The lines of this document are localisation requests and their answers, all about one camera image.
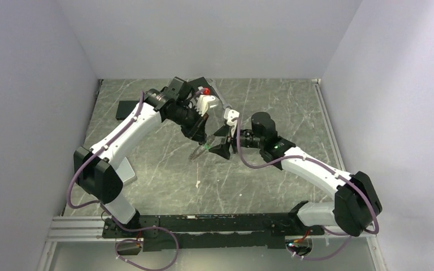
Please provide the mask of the metal disc with keyrings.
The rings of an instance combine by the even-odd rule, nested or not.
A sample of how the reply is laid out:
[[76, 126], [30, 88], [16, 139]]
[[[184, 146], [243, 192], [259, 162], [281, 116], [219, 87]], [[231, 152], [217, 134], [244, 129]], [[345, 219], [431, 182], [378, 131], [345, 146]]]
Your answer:
[[[206, 142], [203, 145], [209, 145], [211, 147], [213, 141], [215, 140], [215, 136], [214, 135], [210, 135], [206, 138]], [[204, 154], [206, 151], [204, 151], [202, 149], [203, 145], [199, 145], [198, 147], [196, 147], [192, 153], [189, 155], [188, 160], [193, 162], [195, 161], [199, 156], [201, 156], [202, 154]]]

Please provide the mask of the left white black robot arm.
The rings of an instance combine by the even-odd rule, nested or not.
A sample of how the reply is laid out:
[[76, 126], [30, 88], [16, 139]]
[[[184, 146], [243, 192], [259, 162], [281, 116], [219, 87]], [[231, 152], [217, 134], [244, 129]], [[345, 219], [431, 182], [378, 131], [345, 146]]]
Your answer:
[[136, 235], [140, 213], [124, 196], [117, 169], [139, 141], [166, 120], [179, 125], [185, 138], [205, 144], [207, 111], [218, 101], [203, 77], [193, 81], [174, 77], [162, 90], [141, 92], [138, 104], [110, 134], [91, 148], [75, 151], [71, 183], [93, 195], [94, 202], [118, 221], [117, 229], [125, 237]]

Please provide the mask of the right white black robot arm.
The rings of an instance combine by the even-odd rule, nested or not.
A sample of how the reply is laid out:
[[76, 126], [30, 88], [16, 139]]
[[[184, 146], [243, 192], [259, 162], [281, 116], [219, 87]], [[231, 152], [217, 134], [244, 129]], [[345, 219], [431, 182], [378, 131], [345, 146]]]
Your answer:
[[382, 206], [369, 176], [361, 171], [349, 173], [332, 167], [307, 154], [295, 143], [278, 135], [275, 122], [266, 112], [251, 118], [251, 129], [241, 128], [236, 110], [224, 111], [224, 125], [215, 132], [221, 144], [209, 149], [225, 159], [238, 154], [247, 167], [274, 166], [293, 173], [321, 189], [330, 202], [301, 202], [290, 212], [289, 228], [303, 234], [311, 226], [337, 226], [342, 234], [358, 237], [363, 232], [378, 234], [377, 220]]

